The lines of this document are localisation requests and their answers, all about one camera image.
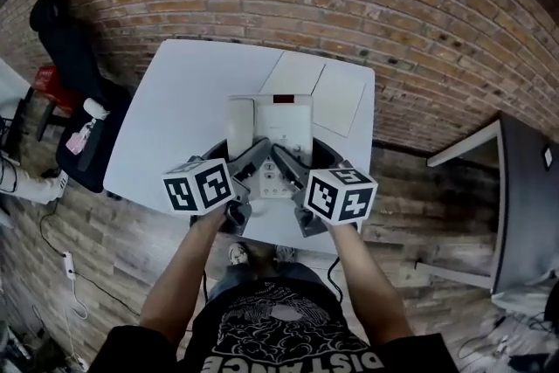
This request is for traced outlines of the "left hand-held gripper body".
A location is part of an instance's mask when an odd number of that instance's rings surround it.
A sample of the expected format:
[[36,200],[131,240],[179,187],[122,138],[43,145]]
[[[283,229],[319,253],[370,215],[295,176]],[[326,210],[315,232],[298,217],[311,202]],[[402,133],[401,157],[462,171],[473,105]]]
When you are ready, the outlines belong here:
[[199,217],[224,207],[222,232],[241,236],[252,214],[250,189],[232,176],[225,159],[196,159],[162,174],[162,184],[175,214]]

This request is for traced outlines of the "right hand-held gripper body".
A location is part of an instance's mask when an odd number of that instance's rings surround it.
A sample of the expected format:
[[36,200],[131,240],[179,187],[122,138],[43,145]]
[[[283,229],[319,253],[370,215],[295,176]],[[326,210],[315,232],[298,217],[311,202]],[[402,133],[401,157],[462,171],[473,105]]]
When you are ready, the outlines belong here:
[[302,235],[316,236],[329,225],[358,228],[371,212],[377,188],[376,180],[354,167],[311,170],[292,197]]

